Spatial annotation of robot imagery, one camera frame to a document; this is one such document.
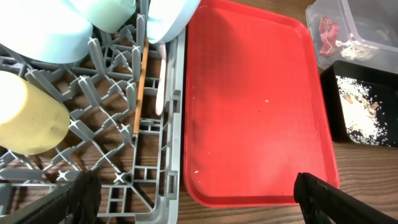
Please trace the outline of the yellow plastic cup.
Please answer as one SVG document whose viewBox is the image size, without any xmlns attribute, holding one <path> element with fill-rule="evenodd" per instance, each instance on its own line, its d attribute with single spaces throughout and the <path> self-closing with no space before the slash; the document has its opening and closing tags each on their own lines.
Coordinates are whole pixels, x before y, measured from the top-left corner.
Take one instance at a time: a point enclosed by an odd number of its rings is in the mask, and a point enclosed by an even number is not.
<svg viewBox="0 0 398 224">
<path fill-rule="evenodd" d="M 61 103 L 23 78 L 1 72 L 2 147 L 40 154 L 59 145 L 69 125 L 69 113 Z"/>
</svg>

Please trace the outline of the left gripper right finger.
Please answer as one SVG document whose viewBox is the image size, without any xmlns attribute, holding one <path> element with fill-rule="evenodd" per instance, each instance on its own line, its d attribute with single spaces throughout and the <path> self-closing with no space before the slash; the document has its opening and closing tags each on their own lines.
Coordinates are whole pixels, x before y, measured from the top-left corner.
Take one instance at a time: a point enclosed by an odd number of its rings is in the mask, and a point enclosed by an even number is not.
<svg viewBox="0 0 398 224">
<path fill-rule="evenodd" d="M 397 224 L 397 220 L 344 193 L 314 175 L 298 173 L 294 200 L 306 224 Z"/>
</svg>

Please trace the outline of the wooden chopstick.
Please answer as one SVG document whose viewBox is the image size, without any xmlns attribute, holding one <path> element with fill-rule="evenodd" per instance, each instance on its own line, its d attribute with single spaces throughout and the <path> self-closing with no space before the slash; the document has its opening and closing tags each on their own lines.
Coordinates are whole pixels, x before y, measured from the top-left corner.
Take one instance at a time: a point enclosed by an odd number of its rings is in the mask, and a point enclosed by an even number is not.
<svg viewBox="0 0 398 224">
<path fill-rule="evenodd" d="M 142 63 L 141 63 L 141 74 L 139 77 L 139 88 L 138 88 L 138 92 L 137 92 L 137 106 L 136 106 L 135 117 L 134 117 L 133 134 L 139 134 L 139 127 L 140 127 L 140 123 L 141 123 L 142 104 L 143 104 L 143 97 L 144 97 L 144 86 L 145 86 L 146 71 L 147 71 L 148 54 L 149 54 L 149 41 L 148 41 L 148 38 L 145 38 L 144 52 L 142 55 Z"/>
</svg>

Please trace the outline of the red snack wrapper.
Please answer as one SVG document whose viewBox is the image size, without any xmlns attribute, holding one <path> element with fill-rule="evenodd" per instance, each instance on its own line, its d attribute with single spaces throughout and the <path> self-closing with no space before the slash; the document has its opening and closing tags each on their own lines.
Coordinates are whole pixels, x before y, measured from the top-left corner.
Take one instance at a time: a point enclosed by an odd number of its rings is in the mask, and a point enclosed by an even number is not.
<svg viewBox="0 0 398 224">
<path fill-rule="evenodd" d="M 339 28 L 340 26 L 336 21 L 327 16 L 321 16 L 320 26 L 318 29 L 322 41 L 322 47 L 319 50 L 320 55 L 331 56 L 338 50 L 336 39 L 339 33 Z"/>
</svg>

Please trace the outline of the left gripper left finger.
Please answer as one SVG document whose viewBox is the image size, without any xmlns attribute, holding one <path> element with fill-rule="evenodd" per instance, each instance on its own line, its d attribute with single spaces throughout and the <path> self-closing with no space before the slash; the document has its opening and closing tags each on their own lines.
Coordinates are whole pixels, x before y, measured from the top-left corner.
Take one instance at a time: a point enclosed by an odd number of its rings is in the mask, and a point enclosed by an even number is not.
<svg viewBox="0 0 398 224">
<path fill-rule="evenodd" d="M 101 204 L 101 183 L 92 171 L 81 171 L 77 178 L 48 195 L 1 218 L 2 224 L 46 224 L 96 222 Z"/>
</svg>

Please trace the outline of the rice and peanut scraps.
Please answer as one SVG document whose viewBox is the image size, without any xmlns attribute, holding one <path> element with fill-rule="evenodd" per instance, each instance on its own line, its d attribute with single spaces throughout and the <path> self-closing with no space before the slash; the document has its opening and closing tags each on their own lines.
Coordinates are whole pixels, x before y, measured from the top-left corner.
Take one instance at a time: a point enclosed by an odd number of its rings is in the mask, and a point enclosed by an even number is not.
<svg viewBox="0 0 398 224">
<path fill-rule="evenodd" d="M 349 138 L 358 144 L 381 146 L 388 141 L 387 124 L 381 102 L 371 96 L 372 87 L 354 78 L 336 76 L 345 128 Z"/>
</svg>

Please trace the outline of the white tissue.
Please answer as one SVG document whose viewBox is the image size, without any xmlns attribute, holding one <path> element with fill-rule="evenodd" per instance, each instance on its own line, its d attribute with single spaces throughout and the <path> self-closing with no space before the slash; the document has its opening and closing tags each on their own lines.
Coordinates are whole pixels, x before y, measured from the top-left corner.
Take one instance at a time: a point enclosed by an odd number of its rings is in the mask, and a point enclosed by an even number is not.
<svg viewBox="0 0 398 224">
<path fill-rule="evenodd" d="M 336 41 L 336 46 L 341 48 L 340 55 L 350 61 L 359 60 L 367 61 L 372 59 L 379 51 L 378 47 L 362 44 L 357 41 L 353 33 L 349 34 L 349 40 L 342 42 Z"/>
</svg>

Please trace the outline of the light green bowl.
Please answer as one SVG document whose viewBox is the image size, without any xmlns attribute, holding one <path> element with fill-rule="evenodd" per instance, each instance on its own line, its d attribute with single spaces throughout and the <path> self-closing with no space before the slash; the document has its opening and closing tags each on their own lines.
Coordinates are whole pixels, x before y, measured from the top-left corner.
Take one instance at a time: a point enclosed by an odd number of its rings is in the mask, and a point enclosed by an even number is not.
<svg viewBox="0 0 398 224">
<path fill-rule="evenodd" d="M 136 0 L 71 0 L 90 23 L 107 33 L 116 32 L 136 11 Z"/>
</svg>

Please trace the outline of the white plastic fork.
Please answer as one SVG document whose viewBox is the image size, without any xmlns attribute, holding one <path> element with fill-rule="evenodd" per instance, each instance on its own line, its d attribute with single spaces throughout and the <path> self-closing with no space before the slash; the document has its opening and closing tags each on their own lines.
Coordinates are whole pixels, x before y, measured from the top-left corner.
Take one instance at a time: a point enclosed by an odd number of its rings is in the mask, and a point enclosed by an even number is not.
<svg viewBox="0 0 398 224">
<path fill-rule="evenodd" d="M 159 53 L 161 56 L 159 84 L 155 102 L 156 115 L 160 116 L 164 110 L 164 95 L 165 95 L 165 76 L 167 70 L 167 49 L 164 43 L 159 44 Z"/>
</svg>

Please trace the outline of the light blue bowl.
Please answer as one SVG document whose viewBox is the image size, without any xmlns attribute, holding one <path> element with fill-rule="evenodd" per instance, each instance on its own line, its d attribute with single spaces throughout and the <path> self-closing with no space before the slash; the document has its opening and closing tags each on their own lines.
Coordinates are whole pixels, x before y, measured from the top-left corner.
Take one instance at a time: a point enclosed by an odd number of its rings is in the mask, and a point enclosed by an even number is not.
<svg viewBox="0 0 398 224">
<path fill-rule="evenodd" d="M 93 25 L 70 1 L 1 1 L 1 45 L 48 63 L 77 62 L 88 55 Z"/>
</svg>

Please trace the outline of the light blue round plate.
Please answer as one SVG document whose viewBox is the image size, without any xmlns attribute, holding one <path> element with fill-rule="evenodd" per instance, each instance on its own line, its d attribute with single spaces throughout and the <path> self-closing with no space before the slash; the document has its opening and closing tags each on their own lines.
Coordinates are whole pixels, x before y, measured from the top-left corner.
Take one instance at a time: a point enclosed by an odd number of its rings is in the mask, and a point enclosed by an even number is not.
<svg viewBox="0 0 398 224">
<path fill-rule="evenodd" d="M 147 38 L 150 44 L 167 43 L 189 23 L 200 0 L 152 0 L 149 4 Z"/>
</svg>

